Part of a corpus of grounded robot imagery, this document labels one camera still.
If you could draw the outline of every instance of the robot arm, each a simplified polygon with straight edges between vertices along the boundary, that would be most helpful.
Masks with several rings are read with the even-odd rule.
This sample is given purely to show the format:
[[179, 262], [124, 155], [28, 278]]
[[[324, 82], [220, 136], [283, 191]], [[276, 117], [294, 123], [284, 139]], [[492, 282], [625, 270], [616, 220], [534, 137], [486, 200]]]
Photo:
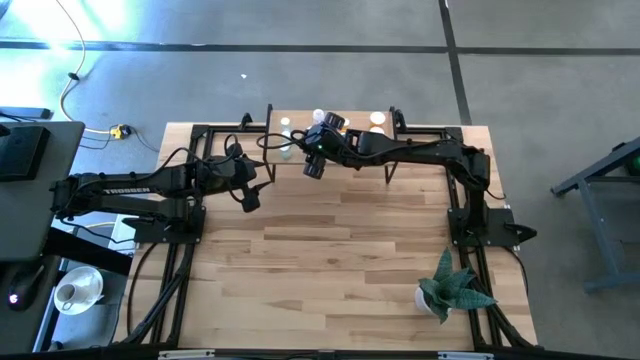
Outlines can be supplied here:
[[[138, 230], [138, 242], [193, 242], [204, 223], [203, 197], [241, 190], [244, 197], [237, 201], [245, 212], [260, 207], [259, 190], [268, 183], [251, 188], [248, 183], [256, 178], [256, 167], [264, 164], [249, 159], [239, 144], [232, 144], [226, 152], [227, 156], [163, 165], [150, 174], [72, 175], [52, 185], [51, 210], [58, 219], [92, 211], [135, 215], [139, 218], [125, 219], [125, 223]], [[165, 199], [131, 196], [136, 194], [158, 194]]]
[[484, 192], [490, 183], [490, 158], [481, 149], [453, 139], [433, 142], [394, 140], [359, 130], [348, 130], [343, 136], [339, 132], [343, 125], [342, 117], [327, 113], [323, 123], [302, 132], [302, 138], [294, 139], [307, 154], [305, 175], [322, 178], [327, 159], [355, 169], [390, 162], [441, 165], [467, 193], [464, 208], [449, 211], [454, 244], [514, 246], [535, 236], [535, 230], [513, 223], [510, 210], [488, 208]]

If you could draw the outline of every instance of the wire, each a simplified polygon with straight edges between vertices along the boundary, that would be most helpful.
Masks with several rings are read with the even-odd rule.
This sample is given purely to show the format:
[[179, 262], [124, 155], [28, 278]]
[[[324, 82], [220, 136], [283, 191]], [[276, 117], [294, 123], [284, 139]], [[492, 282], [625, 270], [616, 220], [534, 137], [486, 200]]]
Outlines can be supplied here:
[[507, 194], [505, 194], [505, 193], [502, 193], [503, 194], [502, 197], [498, 197], [498, 196], [493, 195], [491, 193], [491, 191], [489, 191], [489, 189], [487, 189], [485, 191], [487, 192], [487, 194], [489, 194], [489, 196], [491, 196], [492, 198], [494, 198], [496, 200], [505, 200], [507, 198]]
[[116, 242], [115, 240], [113, 240], [110, 236], [106, 236], [106, 235], [98, 234], [97, 232], [91, 231], [91, 230], [90, 230], [89, 228], [87, 228], [86, 226], [83, 226], [83, 225], [80, 225], [80, 224], [70, 223], [70, 222], [65, 221], [64, 219], [60, 219], [60, 222], [61, 222], [61, 223], [63, 223], [63, 224], [65, 224], [65, 225], [67, 225], [67, 226], [73, 226], [73, 227], [80, 228], [80, 229], [82, 229], [82, 230], [84, 230], [84, 231], [88, 232], [88, 233], [89, 233], [89, 234], [91, 234], [91, 235], [94, 235], [94, 236], [97, 236], [97, 237], [101, 237], [101, 238], [103, 238], [103, 239], [107, 239], [107, 240], [113, 241], [113, 242], [115, 242], [116, 244], [118, 243], [118, 242]]
[[233, 193], [233, 189], [231, 187], [231, 182], [229, 180], [227, 180], [226, 183], [227, 183], [227, 188], [229, 189], [229, 195], [231, 195], [233, 200], [235, 200], [237, 203], [242, 204], [242, 200], [239, 197], [237, 197], [236, 194]]
[[[64, 108], [64, 99], [67, 97], [67, 95], [71, 91], [71, 89], [69, 88], [71, 86], [71, 83], [73, 81], [80, 81], [80, 78], [78, 77], [78, 73], [82, 69], [82, 65], [84, 65], [84, 61], [87, 57], [87, 48], [85, 46], [84, 37], [82, 36], [82, 32], [80, 31], [78, 24], [76, 24], [76, 22], [73, 20], [73, 17], [71, 17], [71, 14], [69, 14], [69, 12], [62, 5], [60, 0], [56, 0], [56, 3], [58, 3], [58, 6], [60, 6], [60, 9], [64, 11], [65, 15], [67, 15], [67, 18], [69, 18], [69, 21], [71, 22], [73, 27], [76, 29], [76, 33], [78, 33], [78, 37], [80, 38], [80, 43], [82, 44], [82, 58], [80, 59], [80, 63], [78, 63], [78, 66], [76, 67], [76, 70], [74, 72], [72, 73], [70, 72], [67, 74], [69, 76], [69, 81], [67, 81], [67, 85], [65, 85], [64, 89], [60, 93], [60, 100], [59, 100], [60, 110], [62, 111], [62, 114], [64, 115], [64, 117], [67, 119], [67, 121], [74, 121], [73, 118], [71, 118], [71, 116], [69, 116], [69, 114], [67, 113], [67, 110], [65, 110]], [[95, 130], [91, 128], [85, 128], [84, 131], [94, 133], [94, 134], [111, 134], [110, 130]]]
[[103, 239], [108, 239], [110, 241], [112, 241], [114, 244], [122, 244], [123, 242], [127, 242], [127, 241], [131, 241], [133, 239], [126, 239], [126, 240], [114, 240], [112, 237], [110, 236], [106, 236], [106, 235], [102, 235], [102, 234], [98, 234], [97, 232], [91, 231], [89, 229], [92, 228], [96, 228], [96, 227], [101, 227], [101, 226], [109, 226], [109, 225], [115, 225], [115, 222], [103, 222], [103, 223], [97, 223], [97, 224], [91, 224], [91, 225], [80, 225], [80, 224], [74, 224], [74, 223], [70, 223], [68, 221], [65, 221], [64, 219], [60, 219], [60, 222], [62, 224], [65, 224], [67, 226], [73, 226], [75, 228], [79, 228], [82, 229], [86, 232], [88, 232], [91, 235], [97, 236], [97, 237], [101, 237]]
[[103, 226], [114, 226], [115, 224], [116, 224], [115, 221], [107, 221], [107, 222], [103, 222], [103, 223], [85, 225], [84, 227], [87, 228], [87, 229], [93, 229], [93, 228], [103, 227]]
[[142, 257], [140, 258], [140, 262], [138, 263], [138, 266], [136, 266], [136, 271], [133, 273], [133, 278], [131, 279], [131, 287], [129, 288], [129, 301], [127, 301], [127, 336], [131, 335], [131, 323], [132, 323], [132, 320], [131, 320], [132, 305], [131, 304], [133, 303], [133, 291], [135, 289], [136, 282], [138, 281], [138, 276], [140, 275], [140, 270], [142, 269], [142, 265], [147, 260], [147, 257], [149, 257], [149, 254], [151, 254], [151, 250], [153, 250], [153, 248], [155, 248], [156, 245], [158, 245], [158, 243], [151, 244], [151, 246], [149, 246], [149, 248], [144, 252], [144, 254], [142, 254]]
[[155, 147], [149, 145], [149, 143], [144, 140], [144, 137], [140, 134], [140, 132], [138, 131], [138, 129], [134, 128], [133, 126], [129, 125], [129, 128], [131, 128], [131, 131], [133, 131], [133, 133], [136, 135], [136, 137], [138, 138], [138, 141], [140, 141], [140, 144], [142, 144], [142, 146], [146, 147], [147, 149], [155, 152], [155, 153], [159, 153], [160, 150], [156, 149]]
[[529, 279], [527, 278], [527, 270], [524, 268], [524, 263], [522, 262], [522, 259], [520, 259], [520, 257], [518, 256], [518, 254], [515, 253], [515, 251], [511, 250], [507, 246], [503, 246], [502, 248], [507, 250], [507, 252], [510, 253], [518, 261], [518, 264], [520, 264], [520, 269], [522, 270], [522, 278], [524, 280], [524, 289], [527, 292], [527, 296], [529, 296]]
[[[117, 126], [118, 125], [111, 125], [111, 127], [109, 127], [109, 131], [111, 131], [111, 129], [113, 129], [113, 128], [117, 127]], [[109, 146], [109, 142], [111, 142], [112, 135], [111, 135], [111, 133], [109, 133], [109, 136], [107, 137], [106, 140], [94, 139], [94, 138], [90, 138], [90, 137], [87, 137], [87, 136], [83, 136], [82, 138], [85, 139], [85, 140], [101, 141], [101, 142], [104, 142], [104, 145], [102, 145], [101, 147], [94, 147], [94, 146], [87, 146], [87, 145], [80, 144], [79, 146], [81, 148], [89, 149], [89, 150], [104, 150], [104, 149], [107, 148], [107, 146]]]
[[27, 119], [21, 116], [13, 116], [13, 115], [7, 115], [7, 114], [3, 114], [0, 113], [1, 117], [7, 118], [9, 120], [13, 120], [13, 121], [17, 121], [17, 122], [23, 122], [23, 121], [29, 121], [29, 122], [36, 122], [36, 120], [33, 119]]
[[[274, 150], [274, 149], [280, 149], [283, 147], [287, 147], [287, 146], [291, 146], [291, 145], [298, 145], [298, 143], [300, 143], [301, 141], [304, 141], [304, 139], [306, 139], [307, 137], [311, 136], [311, 135], [306, 135], [300, 139], [296, 139], [293, 137], [294, 134], [305, 134], [303, 131], [300, 130], [293, 130], [291, 132], [291, 137], [286, 136], [286, 135], [282, 135], [279, 133], [268, 133], [268, 134], [264, 134], [261, 136], [258, 136], [258, 138], [256, 139], [256, 145], [261, 148], [261, 149], [266, 149], [266, 150]], [[280, 144], [280, 145], [272, 145], [272, 146], [267, 146], [265, 144], [260, 143], [261, 140], [266, 140], [269, 136], [275, 136], [275, 137], [280, 137], [283, 138], [285, 140], [289, 140], [288, 143], [284, 143], [284, 144]]]

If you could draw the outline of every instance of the green object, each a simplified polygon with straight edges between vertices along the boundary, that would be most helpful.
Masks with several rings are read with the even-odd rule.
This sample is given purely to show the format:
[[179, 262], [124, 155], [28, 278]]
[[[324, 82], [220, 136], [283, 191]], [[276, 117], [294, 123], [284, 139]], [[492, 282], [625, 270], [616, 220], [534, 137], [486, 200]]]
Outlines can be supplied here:
[[440, 324], [449, 317], [449, 308], [471, 310], [495, 304], [496, 299], [467, 289], [475, 275], [469, 274], [469, 268], [453, 272], [451, 251], [444, 250], [433, 279], [419, 280], [424, 300], [434, 314], [440, 318]]

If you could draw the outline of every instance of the gray floor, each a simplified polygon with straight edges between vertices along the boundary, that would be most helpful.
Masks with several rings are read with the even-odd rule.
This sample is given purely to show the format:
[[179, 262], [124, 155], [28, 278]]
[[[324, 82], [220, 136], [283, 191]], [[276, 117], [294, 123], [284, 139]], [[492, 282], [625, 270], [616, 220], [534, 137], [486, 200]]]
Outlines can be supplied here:
[[[0, 37], [76, 38], [53, 2], [40, 10], [29, 3], [14, 1], [0, 20]], [[65, 3], [93, 40], [445, 44], [436, 0]], [[449, 7], [459, 46], [640, 46], [637, 1], [449, 0]], [[0, 51], [2, 103], [57, 109], [78, 56]], [[639, 61], [460, 58], [473, 124], [490, 126], [517, 220], [539, 231], [522, 257], [539, 342], [550, 349], [630, 358], [640, 350], [640, 286], [583, 293], [582, 282], [604, 271], [591, 227], [577, 194], [558, 200], [548, 191], [640, 134]], [[268, 103], [280, 109], [396, 105], [410, 123], [460, 124], [446, 54], [90, 52], [83, 73], [68, 98], [73, 116], [98, 128], [132, 124], [156, 147], [168, 121], [237, 121], [246, 111], [261, 119]], [[74, 170], [148, 171], [155, 158], [128, 140], [108, 151], [80, 150]]]

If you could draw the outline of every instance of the desk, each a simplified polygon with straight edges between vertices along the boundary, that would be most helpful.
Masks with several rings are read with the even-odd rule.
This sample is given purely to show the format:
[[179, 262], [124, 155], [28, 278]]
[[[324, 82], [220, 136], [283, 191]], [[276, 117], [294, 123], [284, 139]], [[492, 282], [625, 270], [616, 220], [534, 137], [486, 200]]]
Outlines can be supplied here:
[[[189, 144], [192, 125], [167, 124], [159, 163]], [[499, 196], [489, 129], [462, 129], [465, 143], [491, 156], [490, 190]], [[225, 135], [215, 135], [214, 154], [222, 154]], [[262, 159], [257, 134], [238, 136], [251, 158]], [[180, 347], [472, 350], [465, 311], [454, 310], [440, 326], [413, 303], [417, 280], [433, 275], [440, 254], [450, 246], [442, 167], [400, 164], [389, 185], [383, 167], [359, 172], [327, 167], [320, 181], [302, 175], [302, 165], [277, 169], [276, 182], [261, 191], [262, 206], [253, 213], [243, 213], [228, 195], [205, 199], [205, 233], [195, 250]], [[266, 179], [262, 171], [253, 183]], [[147, 246], [137, 251], [131, 274]], [[156, 247], [142, 268], [134, 324], [158, 296], [166, 251], [167, 246]], [[486, 253], [502, 310], [535, 343], [518, 263], [500, 248], [486, 248]], [[125, 337], [127, 301], [115, 340]], [[170, 303], [165, 335], [172, 308]], [[480, 320], [488, 341], [484, 311]]]

